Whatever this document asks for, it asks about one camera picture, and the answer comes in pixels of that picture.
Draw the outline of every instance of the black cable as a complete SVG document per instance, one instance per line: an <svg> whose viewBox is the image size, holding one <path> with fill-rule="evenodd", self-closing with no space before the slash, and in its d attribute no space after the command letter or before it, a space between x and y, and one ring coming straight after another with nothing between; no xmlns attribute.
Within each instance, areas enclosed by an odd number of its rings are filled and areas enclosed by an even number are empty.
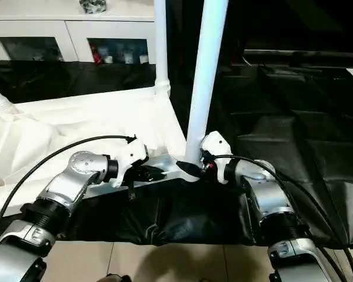
<svg viewBox="0 0 353 282"><path fill-rule="evenodd" d="M208 156L207 159L237 159L237 160L245 160L247 162L253 163L259 167L261 167L262 169L264 169L265 171L267 171L271 176L274 177L274 179L277 181L277 183L279 184L280 188L282 189L282 191L286 194L287 198L294 203L293 198L291 197L289 191L286 189L284 183L282 182L281 178L275 173L273 172L270 168L268 168L266 165L264 165L261 162L257 162L256 160L247 158L247 157L241 157L241 156L234 156L234 155L219 155L219 156ZM341 247L348 259L349 265L351 267L352 273L353 273L353 256L350 253L348 247L341 241L340 236L338 235L337 231L333 228L333 225L329 219L329 217L327 216L327 214L324 212L324 210L322 209L322 207L318 204L318 202L313 198L313 196L301 185L296 185L297 188L300 189L300 191L302 191L307 198L309 198L309 200L312 202L312 204L318 209L319 213L321 214L321 216L324 218L324 220L326 221L327 225L329 226L329 228L331 229L332 233L334 234L334 236L337 238L337 240L341 243Z"/></svg>
<svg viewBox="0 0 353 282"><path fill-rule="evenodd" d="M341 269L337 266L337 263L334 261L334 259L328 254L328 252L323 247L318 246L317 248L323 254L325 259L329 262L329 264L332 266L337 276L340 278L340 281L347 282L347 278L342 273Z"/></svg>
<svg viewBox="0 0 353 282"><path fill-rule="evenodd" d="M11 202L12 198L14 197L14 194L18 191L18 189L26 181L26 179L29 178L29 176L34 173L34 171L39 169L49 159L55 157L56 155L66 151L72 147L75 147L75 146L78 146L80 144L87 143L90 141L99 140L99 139L125 139L129 143L129 142L132 142L133 140L135 140L136 137L128 137L128 136L122 136L122 135L103 135L103 136L91 137L91 138L83 139L83 140L77 141L75 143L69 144L69 145L53 152L52 154L48 155L47 157L42 159L39 163L37 163L27 174L25 174L25 176L16 184L16 186L14 186L13 190L9 194L8 198L6 198L4 205L2 206L2 208L0 210L0 221L4 216L4 213L9 206L9 203Z"/></svg>

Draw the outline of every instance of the cabinet door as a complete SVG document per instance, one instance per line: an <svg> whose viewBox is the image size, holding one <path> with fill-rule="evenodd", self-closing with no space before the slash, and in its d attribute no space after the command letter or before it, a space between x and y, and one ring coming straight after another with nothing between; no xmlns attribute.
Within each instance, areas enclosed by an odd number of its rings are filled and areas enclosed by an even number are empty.
<svg viewBox="0 0 353 282"><path fill-rule="evenodd" d="M0 60L78 58L64 21L0 21Z"/></svg>
<svg viewBox="0 0 353 282"><path fill-rule="evenodd" d="M154 22L67 21L81 62L155 63Z"/></svg>

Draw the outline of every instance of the white cabinet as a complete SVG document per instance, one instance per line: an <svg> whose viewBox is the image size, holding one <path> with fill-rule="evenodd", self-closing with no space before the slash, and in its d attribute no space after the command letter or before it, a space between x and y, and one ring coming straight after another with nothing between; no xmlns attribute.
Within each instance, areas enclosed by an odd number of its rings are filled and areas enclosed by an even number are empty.
<svg viewBox="0 0 353 282"><path fill-rule="evenodd" d="M99 14L85 14L78 0L0 0L0 60L94 62L98 45L103 61L122 62L126 52L133 63L142 55L155 63L154 20L154 0L107 1Z"/></svg>
<svg viewBox="0 0 353 282"><path fill-rule="evenodd" d="M155 63L154 22L66 21L66 25L81 62L94 62L93 47L114 57L114 62L128 62L128 55L139 63L141 55L148 55L149 63Z"/></svg>
<svg viewBox="0 0 353 282"><path fill-rule="evenodd" d="M77 61L64 21L0 21L0 60Z"/></svg>

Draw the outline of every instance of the tiled floor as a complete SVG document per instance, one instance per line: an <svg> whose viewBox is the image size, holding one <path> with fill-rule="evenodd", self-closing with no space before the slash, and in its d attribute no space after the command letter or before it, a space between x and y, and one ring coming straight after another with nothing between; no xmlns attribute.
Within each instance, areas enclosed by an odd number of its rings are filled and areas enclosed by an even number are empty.
<svg viewBox="0 0 353 282"><path fill-rule="evenodd" d="M328 251L352 281L344 254ZM107 273L133 282L266 282L273 272L267 248L247 246L57 242L46 262L43 282L96 282Z"/></svg>

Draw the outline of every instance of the black leather surface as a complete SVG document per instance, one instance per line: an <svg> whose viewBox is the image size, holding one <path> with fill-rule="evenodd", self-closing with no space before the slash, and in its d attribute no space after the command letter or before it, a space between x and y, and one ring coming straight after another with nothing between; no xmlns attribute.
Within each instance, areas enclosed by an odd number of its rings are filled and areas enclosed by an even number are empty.
<svg viewBox="0 0 353 282"><path fill-rule="evenodd" d="M152 85L154 66L90 63L0 63L0 91L14 102ZM171 101L187 132L192 80L170 73ZM346 70L232 69L215 83L208 131L218 130L237 155L265 159L286 181L298 210L325 246L340 248L296 185L306 187L353 247L353 77ZM1 229L11 220L4 221ZM262 244L245 198L234 187L183 181L84 200L65 240L136 244Z"/></svg>

